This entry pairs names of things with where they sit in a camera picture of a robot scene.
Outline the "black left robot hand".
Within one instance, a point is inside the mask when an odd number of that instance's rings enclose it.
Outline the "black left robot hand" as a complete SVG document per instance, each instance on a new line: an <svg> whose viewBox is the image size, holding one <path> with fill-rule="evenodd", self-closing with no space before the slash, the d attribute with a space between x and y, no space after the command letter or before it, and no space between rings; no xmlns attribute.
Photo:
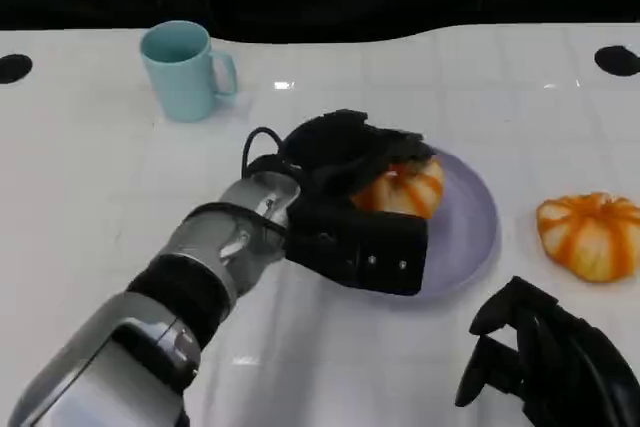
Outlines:
<svg viewBox="0 0 640 427"><path fill-rule="evenodd" d="M375 127L367 119L366 113L347 109L315 117L292 131L279 153L329 197L354 195L392 166L435 155L422 135Z"/></svg>

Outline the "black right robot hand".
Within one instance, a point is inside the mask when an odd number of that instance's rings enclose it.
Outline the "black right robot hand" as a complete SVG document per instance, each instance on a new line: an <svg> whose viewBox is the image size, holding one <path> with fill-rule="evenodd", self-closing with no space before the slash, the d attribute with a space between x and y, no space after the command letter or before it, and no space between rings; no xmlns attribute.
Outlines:
<svg viewBox="0 0 640 427"><path fill-rule="evenodd" d="M534 426L636 426L639 382L611 340L515 276L479 309L455 404L485 386L518 397Z"/></svg>

